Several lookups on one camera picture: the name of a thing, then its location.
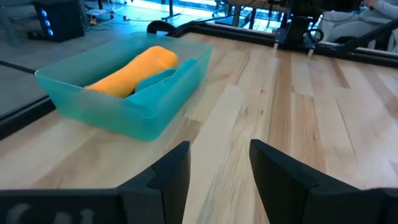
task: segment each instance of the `orange foam pad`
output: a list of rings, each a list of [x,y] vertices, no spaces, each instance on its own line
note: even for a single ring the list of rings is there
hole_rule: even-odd
[[[166,69],[175,68],[177,64],[178,56],[175,53],[163,47],[151,47],[120,70],[85,88],[125,98],[142,80]]]

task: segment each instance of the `person's arm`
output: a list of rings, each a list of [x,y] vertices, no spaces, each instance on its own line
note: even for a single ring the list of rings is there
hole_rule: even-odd
[[[394,6],[384,1],[377,1],[377,3],[373,5],[373,8],[391,19],[398,18],[398,6]]]

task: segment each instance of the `light wood surface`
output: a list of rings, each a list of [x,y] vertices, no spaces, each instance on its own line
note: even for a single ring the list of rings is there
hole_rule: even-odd
[[[0,189],[115,187],[183,140],[184,223],[267,223],[252,176],[258,138],[361,189],[398,187],[398,73],[199,34],[206,82],[161,137],[139,142],[56,111],[0,142]]]

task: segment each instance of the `computer tower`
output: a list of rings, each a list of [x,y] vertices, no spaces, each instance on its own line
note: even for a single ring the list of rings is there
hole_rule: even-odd
[[[33,2],[44,39],[63,42],[84,36],[77,1]]]

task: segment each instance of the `teal plastic bin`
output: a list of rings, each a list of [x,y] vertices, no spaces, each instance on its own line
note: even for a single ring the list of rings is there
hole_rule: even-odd
[[[128,99],[83,88],[119,70],[155,45],[178,55],[179,67],[167,81],[140,90],[137,96]],[[204,80],[210,55],[208,44],[134,33],[42,68],[36,71],[36,77],[61,114],[150,141],[162,133]]]

